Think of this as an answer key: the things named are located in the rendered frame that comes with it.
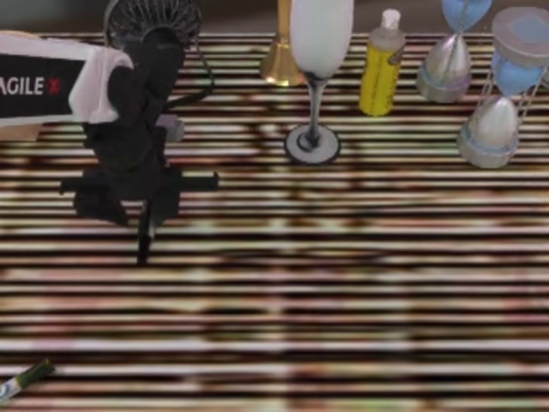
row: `red x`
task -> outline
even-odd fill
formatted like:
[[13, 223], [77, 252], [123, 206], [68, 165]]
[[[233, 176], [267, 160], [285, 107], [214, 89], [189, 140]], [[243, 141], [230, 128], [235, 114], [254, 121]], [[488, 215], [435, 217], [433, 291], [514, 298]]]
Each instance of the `red x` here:
[[61, 79], [52, 77], [48, 79], [48, 94], [59, 94], [61, 92]]

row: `yellow bottle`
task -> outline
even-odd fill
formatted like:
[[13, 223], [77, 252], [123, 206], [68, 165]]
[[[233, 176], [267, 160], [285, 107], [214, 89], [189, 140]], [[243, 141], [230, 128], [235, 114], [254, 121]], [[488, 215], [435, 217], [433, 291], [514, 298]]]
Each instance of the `yellow bottle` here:
[[383, 12], [381, 27], [370, 34], [359, 107], [370, 116], [383, 116], [393, 108], [406, 35], [399, 29], [401, 13]]

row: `black fan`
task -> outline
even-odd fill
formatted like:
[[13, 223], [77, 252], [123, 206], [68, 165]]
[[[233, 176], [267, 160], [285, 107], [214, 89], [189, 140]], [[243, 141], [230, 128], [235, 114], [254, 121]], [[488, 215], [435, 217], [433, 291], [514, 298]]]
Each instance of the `black fan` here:
[[198, 45], [202, 13], [195, 0], [111, 0], [105, 12], [103, 34], [108, 46], [123, 50], [130, 42], [143, 42], [158, 29], [177, 37], [184, 49], [195, 45], [208, 73], [209, 85], [197, 94], [170, 100], [166, 108], [196, 103], [214, 91], [214, 75]]

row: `striped floor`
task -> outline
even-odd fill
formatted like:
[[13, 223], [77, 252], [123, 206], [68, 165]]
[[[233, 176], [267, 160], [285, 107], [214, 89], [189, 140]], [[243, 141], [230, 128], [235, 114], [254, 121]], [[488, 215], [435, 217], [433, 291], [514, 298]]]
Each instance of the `striped floor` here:
[[[296, 167], [283, 138], [305, 87], [258, 76], [269, 37], [204, 36], [218, 88], [177, 110], [169, 158], [220, 190], [182, 197], [146, 269], [134, 228], [77, 219], [57, 194], [94, 163], [79, 126], [0, 142], [0, 378], [57, 366], [5, 410], [549, 410], [549, 94], [509, 166], [469, 166], [455, 138], [492, 38], [468, 36], [473, 86], [449, 106], [414, 87], [439, 38], [410, 37], [395, 110], [366, 118], [356, 36], [321, 113], [341, 156]], [[175, 94], [206, 81], [193, 55]]]

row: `glue stick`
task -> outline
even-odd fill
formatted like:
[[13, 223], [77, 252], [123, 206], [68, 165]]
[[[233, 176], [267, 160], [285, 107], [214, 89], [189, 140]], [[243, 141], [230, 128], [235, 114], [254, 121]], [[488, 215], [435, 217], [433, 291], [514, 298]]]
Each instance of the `glue stick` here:
[[385, 10], [381, 27], [370, 35], [359, 102], [360, 110], [370, 116], [383, 116], [393, 108], [406, 45], [406, 35], [399, 29], [400, 21], [398, 10]]

